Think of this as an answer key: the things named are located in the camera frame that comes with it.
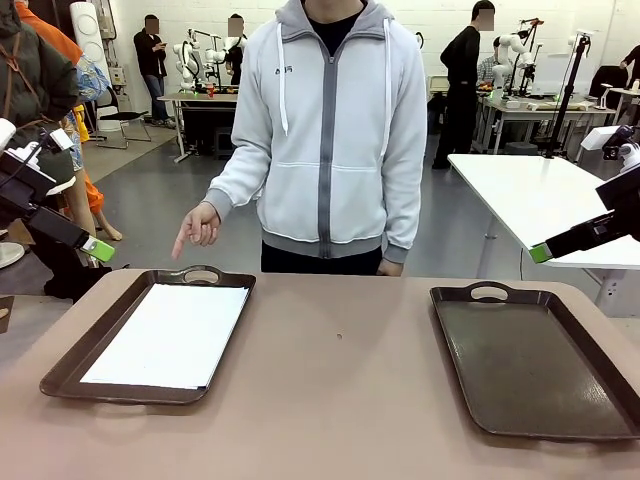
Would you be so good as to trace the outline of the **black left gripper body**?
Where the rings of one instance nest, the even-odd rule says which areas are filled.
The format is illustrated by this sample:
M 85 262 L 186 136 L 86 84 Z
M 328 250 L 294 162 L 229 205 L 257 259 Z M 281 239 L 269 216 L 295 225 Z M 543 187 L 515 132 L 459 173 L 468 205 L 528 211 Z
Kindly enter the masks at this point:
M 10 154 L 1 156 L 1 214 L 30 215 L 56 181 Z

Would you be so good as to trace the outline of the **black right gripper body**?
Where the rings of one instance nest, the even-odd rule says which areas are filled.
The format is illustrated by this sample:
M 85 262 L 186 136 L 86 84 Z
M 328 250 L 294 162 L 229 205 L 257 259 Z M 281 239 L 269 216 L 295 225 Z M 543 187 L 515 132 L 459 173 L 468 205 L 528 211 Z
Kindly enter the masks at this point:
M 639 173 L 624 172 L 596 188 L 608 211 L 626 208 L 639 202 Z

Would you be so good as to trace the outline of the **person's right hand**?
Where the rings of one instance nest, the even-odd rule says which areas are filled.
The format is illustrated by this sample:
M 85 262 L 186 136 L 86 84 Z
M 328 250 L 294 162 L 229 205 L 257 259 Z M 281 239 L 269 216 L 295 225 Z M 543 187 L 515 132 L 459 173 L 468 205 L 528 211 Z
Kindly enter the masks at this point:
M 172 249 L 172 258 L 177 260 L 187 243 L 202 247 L 212 245 L 218 237 L 220 225 L 217 210 L 210 203 L 201 202 L 184 217 Z

